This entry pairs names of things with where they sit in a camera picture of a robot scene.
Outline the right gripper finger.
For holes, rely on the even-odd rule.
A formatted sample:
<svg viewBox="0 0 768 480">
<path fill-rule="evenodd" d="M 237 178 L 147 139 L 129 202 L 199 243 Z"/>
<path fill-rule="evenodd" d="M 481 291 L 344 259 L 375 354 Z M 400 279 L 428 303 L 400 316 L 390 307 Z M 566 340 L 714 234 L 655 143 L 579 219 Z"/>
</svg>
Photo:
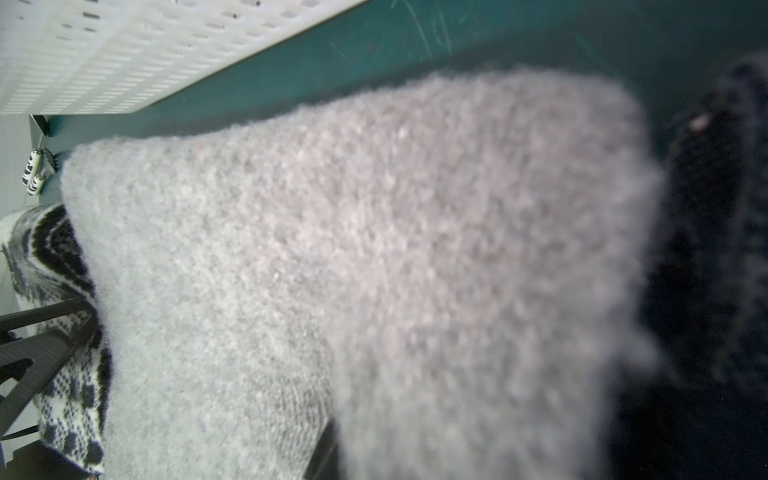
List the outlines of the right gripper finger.
<svg viewBox="0 0 768 480">
<path fill-rule="evenodd" d="M 339 442 L 334 420 L 330 420 L 321 433 L 303 479 L 339 480 Z"/>
</svg>

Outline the navy plaid scarf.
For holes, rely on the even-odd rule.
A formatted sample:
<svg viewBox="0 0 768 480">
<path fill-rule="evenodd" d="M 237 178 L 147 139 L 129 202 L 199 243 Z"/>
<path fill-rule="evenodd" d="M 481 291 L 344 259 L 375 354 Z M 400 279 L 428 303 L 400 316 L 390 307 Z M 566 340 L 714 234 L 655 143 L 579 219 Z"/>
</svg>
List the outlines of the navy plaid scarf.
<svg viewBox="0 0 768 480">
<path fill-rule="evenodd" d="M 678 125 L 640 318 L 662 351 L 628 388 L 615 479 L 767 475 L 767 55 L 720 76 Z"/>
</svg>

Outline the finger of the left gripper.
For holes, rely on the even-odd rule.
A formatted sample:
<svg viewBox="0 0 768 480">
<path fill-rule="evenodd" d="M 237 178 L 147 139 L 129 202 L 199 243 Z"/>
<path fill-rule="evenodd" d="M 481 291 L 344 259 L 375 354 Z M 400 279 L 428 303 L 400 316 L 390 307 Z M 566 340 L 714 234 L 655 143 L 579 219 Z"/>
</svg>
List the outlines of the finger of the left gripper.
<svg viewBox="0 0 768 480">
<path fill-rule="evenodd" d="M 62 303 L 3 315 L 3 333 L 42 323 L 63 316 L 86 313 L 87 321 L 70 334 L 47 331 L 1 346 L 1 365 L 22 363 L 26 367 L 10 393 L 1 401 L 1 432 L 7 433 L 32 398 L 48 385 L 74 353 L 87 345 L 95 334 L 98 322 L 95 310 L 85 299 L 70 299 Z"/>
</svg>

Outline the black white smiley scarf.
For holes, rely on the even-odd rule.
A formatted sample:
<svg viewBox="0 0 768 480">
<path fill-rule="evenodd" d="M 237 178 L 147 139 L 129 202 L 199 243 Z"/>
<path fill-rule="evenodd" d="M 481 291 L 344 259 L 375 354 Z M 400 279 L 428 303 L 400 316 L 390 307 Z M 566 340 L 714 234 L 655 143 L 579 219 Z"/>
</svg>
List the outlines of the black white smiley scarf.
<svg viewBox="0 0 768 480">
<path fill-rule="evenodd" d="M 1 401 L 1 429 L 33 403 L 43 443 L 100 474 L 111 356 L 64 206 L 3 218 L 1 250 L 22 308 L 1 318 L 1 378 L 18 381 Z"/>
</svg>

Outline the grey scarf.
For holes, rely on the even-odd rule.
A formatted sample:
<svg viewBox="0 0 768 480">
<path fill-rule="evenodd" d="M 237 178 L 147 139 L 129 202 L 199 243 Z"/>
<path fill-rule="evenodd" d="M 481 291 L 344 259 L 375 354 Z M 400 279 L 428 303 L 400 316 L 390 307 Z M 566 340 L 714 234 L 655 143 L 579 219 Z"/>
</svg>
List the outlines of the grey scarf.
<svg viewBox="0 0 768 480">
<path fill-rule="evenodd" d="M 111 479 L 606 479 L 664 189 L 619 84 L 429 76 L 75 149 Z"/>
</svg>

